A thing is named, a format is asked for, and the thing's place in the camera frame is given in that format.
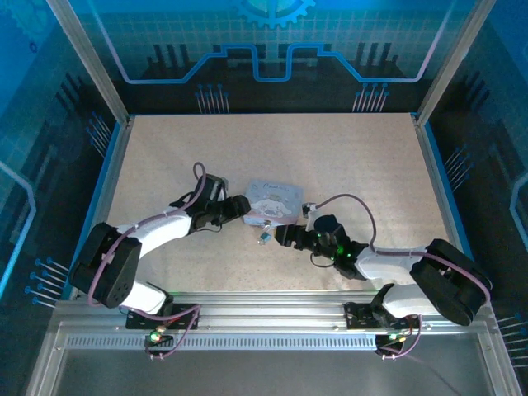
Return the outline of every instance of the enclosure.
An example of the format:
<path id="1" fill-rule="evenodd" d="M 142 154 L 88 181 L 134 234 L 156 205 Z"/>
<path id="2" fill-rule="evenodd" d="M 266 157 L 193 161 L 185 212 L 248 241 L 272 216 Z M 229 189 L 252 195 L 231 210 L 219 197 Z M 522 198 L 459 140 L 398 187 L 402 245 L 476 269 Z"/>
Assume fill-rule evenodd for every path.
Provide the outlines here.
<path id="1" fill-rule="evenodd" d="M 523 394 L 527 19 L 522 0 L 3 2 L 5 394 Z M 492 302 L 468 327 L 425 316 L 419 362 L 382 361 L 342 305 L 388 280 L 347 280 L 233 221 L 141 259 L 138 278 L 202 306 L 181 351 L 150 362 L 149 332 L 66 274 L 95 224 L 192 190 L 196 161 L 233 195 L 253 179 L 305 202 L 356 194 L 376 245 L 447 239 Z M 370 239 L 357 203 L 328 213 Z"/>

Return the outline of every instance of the small object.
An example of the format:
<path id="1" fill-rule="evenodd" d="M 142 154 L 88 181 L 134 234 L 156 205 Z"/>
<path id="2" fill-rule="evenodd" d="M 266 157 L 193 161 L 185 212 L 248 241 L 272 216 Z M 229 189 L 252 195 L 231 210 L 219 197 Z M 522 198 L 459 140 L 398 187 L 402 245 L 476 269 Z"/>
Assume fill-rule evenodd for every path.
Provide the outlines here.
<path id="1" fill-rule="evenodd" d="M 510 316 L 508 318 L 503 318 L 503 319 L 497 320 L 497 323 L 502 323 L 502 322 L 506 322 L 507 320 L 513 320 L 513 319 L 521 320 L 521 314 L 517 312 L 515 315 Z"/>
<path id="2" fill-rule="evenodd" d="M 266 220 L 265 223 L 266 223 L 266 225 L 262 229 L 261 236 L 258 239 L 258 244 L 261 245 L 261 246 L 264 246 L 266 243 L 270 242 L 270 240 L 271 240 L 271 234 L 270 234 L 270 231 L 271 231 L 271 228 L 272 228 L 271 227 L 271 221 Z"/>
<path id="3" fill-rule="evenodd" d="M 523 336 L 523 337 L 526 337 L 526 336 L 528 336 L 528 330 L 526 330 L 526 328 L 522 328 L 518 332 L 509 332 L 507 334 L 502 334 L 502 336 L 503 337 L 511 337 L 511 336 Z"/>
<path id="4" fill-rule="evenodd" d="M 261 233 L 261 237 L 258 239 L 258 244 L 264 246 L 266 243 L 271 241 L 271 235 L 269 233 Z"/>

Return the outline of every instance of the black cable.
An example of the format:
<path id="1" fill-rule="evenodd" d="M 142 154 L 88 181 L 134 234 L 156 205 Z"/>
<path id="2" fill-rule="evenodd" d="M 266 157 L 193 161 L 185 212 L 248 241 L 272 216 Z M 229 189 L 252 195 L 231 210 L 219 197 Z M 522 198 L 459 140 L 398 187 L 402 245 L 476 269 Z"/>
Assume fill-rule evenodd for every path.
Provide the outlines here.
<path id="1" fill-rule="evenodd" d="M 210 231 L 211 233 L 219 233 L 220 231 L 222 231 L 222 224 L 219 226 L 218 229 L 207 229 L 207 228 L 202 228 L 202 229 L 197 229 L 196 232 L 197 233 L 200 233 L 202 231 Z"/>
<path id="2" fill-rule="evenodd" d="M 310 254 L 310 261 L 311 261 L 312 264 L 314 264 L 317 268 L 330 268 L 331 266 L 334 266 L 333 263 L 332 263 L 332 264 L 328 264 L 327 266 L 321 266 L 321 265 L 319 265 L 319 264 L 315 264 L 315 262 L 314 262 L 314 254 L 313 254 L 313 253 Z"/>

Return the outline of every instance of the aluminum frame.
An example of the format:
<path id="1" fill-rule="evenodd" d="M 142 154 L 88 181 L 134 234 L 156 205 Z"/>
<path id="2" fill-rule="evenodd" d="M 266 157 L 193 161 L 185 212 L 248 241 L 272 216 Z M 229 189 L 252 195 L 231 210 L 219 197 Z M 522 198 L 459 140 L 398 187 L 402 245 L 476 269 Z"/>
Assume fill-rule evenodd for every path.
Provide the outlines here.
<path id="1" fill-rule="evenodd" d="M 488 18 L 496 1 L 477 0 L 471 13 L 465 20 L 456 44 L 445 57 L 445 62 L 442 64 L 418 109 L 417 123 L 422 128 L 429 121 L 429 117 L 431 117 L 432 112 L 435 110 L 438 101 L 447 89 L 451 79 L 455 76 L 456 70 L 464 60 L 465 55 L 468 53 L 469 48 L 480 32 L 480 28 Z"/>
<path id="2" fill-rule="evenodd" d="M 129 113 L 71 4 L 68 0 L 46 1 L 113 116 L 121 125 L 126 124 Z"/>
<path id="3" fill-rule="evenodd" d="M 441 163 L 437 163 L 431 141 L 427 137 L 425 123 L 421 124 L 416 117 L 413 116 L 415 130 L 417 133 L 418 142 L 422 148 L 423 157 L 429 171 L 433 190 L 438 201 L 438 206 L 444 220 L 445 229 L 447 231 L 450 241 L 460 250 L 464 251 L 464 243 L 460 237 L 456 224 L 455 217 L 450 209 L 449 200 L 446 194 L 446 187 L 441 181 L 440 167 Z M 479 314 L 484 313 L 487 316 L 486 324 L 487 330 L 478 333 L 478 342 L 480 344 L 483 358 L 488 367 L 488 375 L 492 381 L 495 394 L 503 395 L 522 395 L 521 386 L 513 370 L 510 357 L 508 355 L 506 345 L 502 340 L 502 335 L 499 331 L 495 314 L 490 305 L 483 307 Z"/>
<path id="4" fill-rule="evenodd" d="M 251 344 L 251 340 L 276 339 L 280 342 L 266 346 L 265 349 L 364 351 L 374 349 L 369 340 L 373 340 L 375 334 L 390 331 L 347 330 L 342 304 L 348 301 L 368 303 L 374 295 L 375 291 L 205 292 L 178 294 L 177 298 L 182 303 L 202 304 L 200 324 L 193 331 L 187 350 L 205 349 L 202 342 L 193 342 L 192 338 L 200 340 L 208 337 L 214 343 L 226 338 L 241 340 L 236 345 L 224 343 L 221 349 L 229 350 L 256 350 L 258 348 Z M 422 333 L 426 336 L 489 334 L 489 326 L 493 325 L 493 317 L 489 314 L 484 309 L 468 328 L 455 325 L 440 316 L 425 317 Z M 126 317 L 117 309 L 89 307 L 86 296 L 74 301 L 59 302 L 49 322 L 26 394 L 53 394 L 60 379 L 64 353 L 68 350 L 143 350 L 143 340 L 149 332 L 127 330 L 125 320 Z M 303 345 L 292 340 L 315 340 L 315 343 Z M 496 386 L 495 390 L 499 390 L 501 382 L 495 381 L 493 385 Z"/>

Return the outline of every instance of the glass panel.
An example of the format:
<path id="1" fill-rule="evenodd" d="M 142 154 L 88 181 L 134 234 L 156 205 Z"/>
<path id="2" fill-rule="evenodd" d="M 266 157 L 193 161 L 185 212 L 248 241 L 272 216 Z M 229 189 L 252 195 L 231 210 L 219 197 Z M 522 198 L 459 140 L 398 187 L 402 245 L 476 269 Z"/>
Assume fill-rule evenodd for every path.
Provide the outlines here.
<path id="1" fill-rule="evenodd" d="M 470 248 L 494 281 L 498 318 L 510 318 L 502 332 L 525 385 L 528 341 L 515 315 L 528 314 L 527 20 L 527 2 L 497 0 L 431 117 Z"/>
<path id="2" fill-rule="evenodd" d="M 1 4 L 0 372 L 23 394 L 115 120 L 45 1 Z"/>
<path id="3" fill-rule="evenodd" d="M 73 1 L 133 113 L 415 111 L 473 5 Z"/>

